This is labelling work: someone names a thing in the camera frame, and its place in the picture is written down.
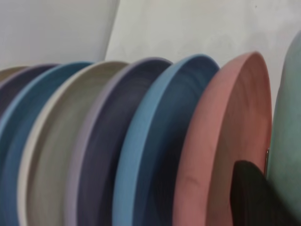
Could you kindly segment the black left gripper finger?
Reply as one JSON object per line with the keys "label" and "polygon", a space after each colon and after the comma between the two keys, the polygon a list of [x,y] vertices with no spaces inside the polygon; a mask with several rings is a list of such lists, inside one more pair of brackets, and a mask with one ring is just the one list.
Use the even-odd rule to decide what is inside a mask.
{"label": "black left gripper finger", "polygon": [[294,217],[252,162],[234,164],[230,205],[235,226],[293,226]]}

